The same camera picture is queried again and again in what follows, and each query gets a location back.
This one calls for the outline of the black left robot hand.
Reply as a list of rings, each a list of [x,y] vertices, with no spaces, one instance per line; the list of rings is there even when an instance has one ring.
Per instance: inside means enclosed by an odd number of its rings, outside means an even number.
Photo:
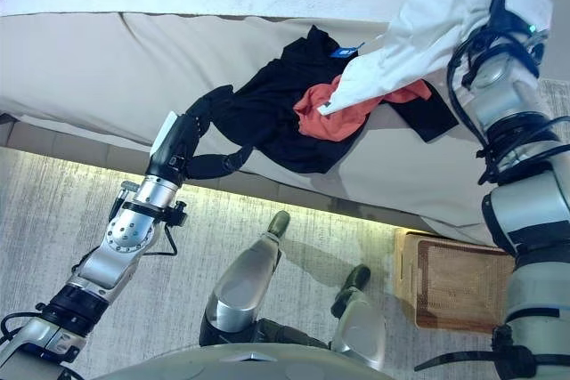
[[[198,98],[182,115],[171,112],[151,147],[145,173],[180,186],[186,180],[221,178],[240,170],[253,151],[250,144],[227,155],[195,153],[222,110],[221,102],[231,95],[230,85],[220,86]]]

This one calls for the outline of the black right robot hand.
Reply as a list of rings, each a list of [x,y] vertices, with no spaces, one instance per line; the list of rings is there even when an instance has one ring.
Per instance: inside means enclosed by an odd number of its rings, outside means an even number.
[[[487,26],[530,37],[550,31],[552,14],[551,0],[491,0]]]

